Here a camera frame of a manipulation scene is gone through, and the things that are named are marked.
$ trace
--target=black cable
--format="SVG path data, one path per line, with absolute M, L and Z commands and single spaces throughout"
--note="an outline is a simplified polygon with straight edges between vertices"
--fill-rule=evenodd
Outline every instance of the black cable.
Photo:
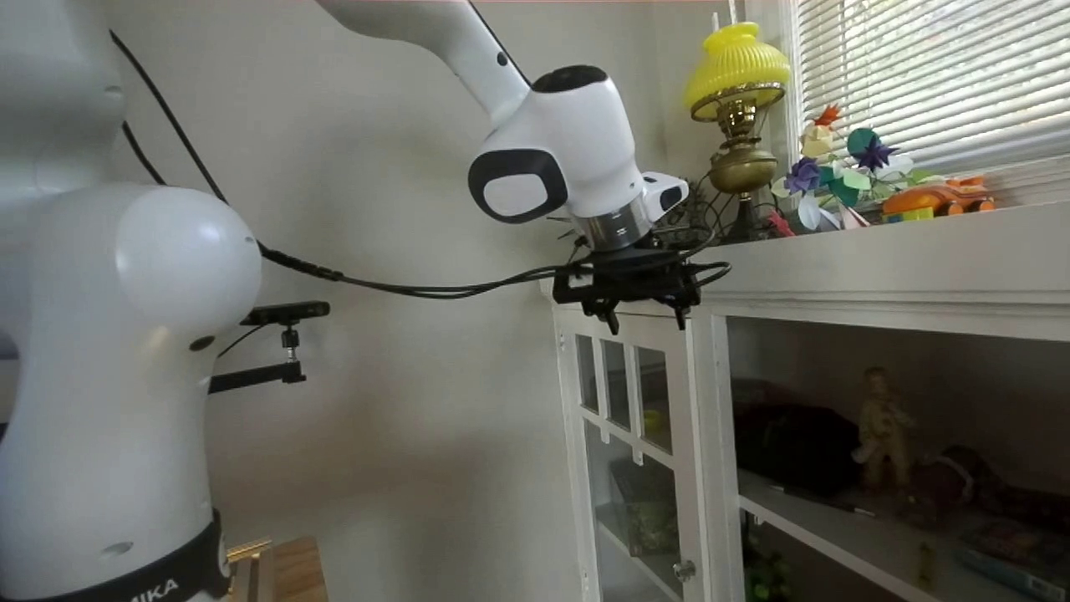
M 155 94 L 155 101 L 159 105 L 168 122 L 174 128 L 181 146 L 189 153 L 189 159 L 197 163 L 203 184 L 209 187 L 209 195 L 216 195 L 223 204 L 227 195 L 221 192 L 221 184 L 209 176 L 206 163 L 200 159 L 197 146 L 189 145 L 187 131 L 181 128 L 181 120 L 174 117 L 168 98 L 159 94 L 157 81 L 142 69 L 142 62 L 137 60 L 137 53 L 120 41 L 120 32 L 111 30 L 114 47 L 129 60 L 129 67 L 137 69 L 137 78 L 142 81 L 142 87 Z
M 155 176 L 155 184 L 168 187 L 168 182 L 159 176 L 159 170 L 155 168 L 155 159 L 142 153 L 142 146 L 140 146 L 140 140 L 137 140 L 137 133 L 132 133 L 132 128 L 129 128 L 128 120 L 125 120 L 125 136 L 128 136 L 137 163 Z
M 206 170 L 206 163 L 200 159 L 193 140 L 187 136 L 185 122 L 178 120 L 178 115 L 169 110 L 163 89 L 157 87 L 157 81 L 148 75 L 148 67 L 137 60 L 137 53 L 125 44 L 120 32 L 111 30 L 111 41 L 116 44 L 116 49 L 128 57 L 128 62 L 137 69 L 137 78 L 142 81 L 142 87 L 155 94 L 157 108 L 163 110 L 168 122 L 174 128 L 178 140 L 185 145 L 185 150 L 189 153 L 189 159 L 197 163 L 200 176 L 206 182 L 209 195 L 216 195 L 227 204 L 227 195 L 221 192 L 221 184 L 213 182 L 213 175 Z M 128 140 L 137 153 L 137 159 L 155 175 L 157 184 L 163 184 L 159 170 L 148 159 L 148 153 L 137 145 L 137 133 L 129 122 L 125 122 Z M 263 241 L 257 241 L 262 254 L 270 265 L 321 276 L 321 280 L 343 280 L 343 285 L 359 285 L 359 286 L 372 286 L 372 291 L 389 291 L 389 295 L 407 295 L 407 296 L 430 296 L 430 302 L 459 302 L 459 296 L 474 296 L 474 295 L 488 295 L 508 285 L 526 285 L 526 280 L 542 280 L 550 276 L 556 266 L 535 266 L 535 271 L 523 271 L 501 280 L 486 280 L 486 285 L 459 285 L 459 286 L 414 286 L 414 285 L 389 285 L 389 280 L 365 280 L 365 276 L 349 276 L 343 271 L 331 271 L 302 259 L 290 259 L 285 252 L 266 246 Z
M 169 110 L 168 98 L 159 94 L 157 81 L 148 75 L 148 67 L 137 60 L 137 53 L 120 41 L 120 32 L 111 30 L 111 41 L 116 44 L 116 49 L 128 57 L 128 62 L 137 69 L 137 78 L 142 81 L 142 87 L 155 94 L 157 108 L 163 110 L 168 122 L 174 128 L 178 140 L 185 145 L 185 150 L 189 153 L 189 159 L 197 163 L 203 184 L 209 187 L 213 197 L 221 197 L 227 204 L 227 195 L 221 192 L 221 184 L 209 176 L 206 163 L 200 159 L 197 146 L 189 145 L 185 122 L 178 120 L 178 115 Z M 149 170 L 149 176 L 157 184 L 163 184 L 159 170 L 148 159 L 148 153 L 140 150 L 132 128 L 125 122 L 128 145 L 132 146 L 137 159 Z M 406 296 L 426 296 L 426 302 L 462 302 L 462 296 L 478 296 L 499 286 L 513 286 L 513 285 L 527 285 L 527 280 L 549 280 L 557 271 L 569 273 L 606 273 L 606 266 L 598 266 L 589 254 L 581 260 L 569 260 L 569 265 L 549 265 L 549 266 L 530 266 L 513 276 L 499 276 L 499 280 L 482 280 L 482 285 L 389 285 L 389 280 L 365 280 L 365 276 L 350 276 L 343 271 L 323 266 L 323 265 L 310 265 L 304 259 L 285 254 L 266 246 L 263 241 L 257 241 L 262 254 L 287 271 L 309 273 L 309 276 L 321 276 L 321 280 L 341 280 L 341 285 L 354 285 L 354 286 L 372 286 L 372 291 L 383 291 L 383 295 L 406 295 Z M 662 254 L 642 265 L 626 265 L 626 266 L 611 266 L 611 273 L 630 273 L 630 271 L 650 271 L 654 265 L 676 265 L 685 260 L 693 254 Z
M 216 351 L 213 357 L 229 354 L 237 345 L 245 345 L 249 335 L 263 330 L 263 324 L 246 327 L 242 339 L 235 339 L 223 351 Z

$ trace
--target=lamp shade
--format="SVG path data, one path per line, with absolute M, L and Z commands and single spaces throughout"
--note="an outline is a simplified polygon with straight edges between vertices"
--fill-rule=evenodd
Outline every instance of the lamp shade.
M 760 24 L 741 19 L 703 41 L 703 60 L 688 81 L 693 120 L 720 120 L 723 101 L 769 108 L 789 85 L 789 60 L 763 41 Z

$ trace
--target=window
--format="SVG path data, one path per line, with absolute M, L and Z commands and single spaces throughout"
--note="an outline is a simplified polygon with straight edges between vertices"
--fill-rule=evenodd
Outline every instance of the window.
M 1070 0 L 789 0 L 796 108 L 930 170 L 1070 153 Z

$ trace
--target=yellow lamp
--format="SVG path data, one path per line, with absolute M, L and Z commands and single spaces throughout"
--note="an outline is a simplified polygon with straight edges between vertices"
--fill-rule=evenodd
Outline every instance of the yellow lamp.
M 693 120 L 723 128 L 724 145 L 710 156 L 710 182 L 724 204 L 734 204 L 734 224 L 724 241 L 760 237 L 754 197 L 777 176 L 777 156 L 760 150 L 763 110 L 781 101 L 789 60 L 763 44 L 751 19 L 723 26 L 703 41 L 699 67 L 685 87 Z
M 769 108 L 789 85 L 789 60 L 763 44 L 751 19 L 723 26 L 703 41 L 703 60 L 685 89 L 693 120 L 723 120 L 724 108 Z

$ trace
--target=black clamp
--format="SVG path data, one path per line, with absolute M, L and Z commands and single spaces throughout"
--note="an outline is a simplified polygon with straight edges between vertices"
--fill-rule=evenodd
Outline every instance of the black clamp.
M 209 379 L 206 396 L 254 388 L 263 380 L 285 380 L 285 386 L 309 380 L 302 357 L 296 357 L 296 347 L 302 347 L 296 324 L 310 321 L 310 316 L 328 316 L 328 314 L 331 314 L 331 305 L 323 305 L 323 302 L 254 306 L 242 324 L 246 324 L 246 327 L 280 324 L 285 327 L 280 347 L 287 351 L 287 361 L 266 366 L 266 367 L 249 367 L 249 371 L 216 376 L 216 379 Z
M 703 286 L 724 273 L 724 260 L 688 265 L 685 252 L 669 246 L 595 252 L 589 260 L 556 271 L 556 302 L 581 305 L 611 335 L 620 335 L 615 306 L 621 302 L 660 302 L 676 312 L 676 324 L 685 330 L 688 306 L 703 302 Z

